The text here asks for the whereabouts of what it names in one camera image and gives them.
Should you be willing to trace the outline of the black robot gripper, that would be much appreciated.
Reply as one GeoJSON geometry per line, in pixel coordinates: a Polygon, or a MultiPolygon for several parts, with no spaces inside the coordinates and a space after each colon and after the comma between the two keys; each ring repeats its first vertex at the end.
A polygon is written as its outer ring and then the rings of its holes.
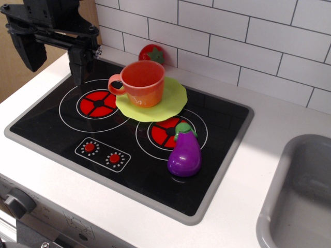
{"type": "Polygon", "coordinates": [[[79,1],[24,1],[23,4],[4,4],[1,13],[7,17],[13,45],[26,67],[36,72],[47,60],[43,43],[36,37],[61,40],[60,33],[76,35],[68,50],[69,67],[75,85],[85,83],[94,72],[96,59],[101,54],[97,37],[99,29],[79,14],[79,1]]]}

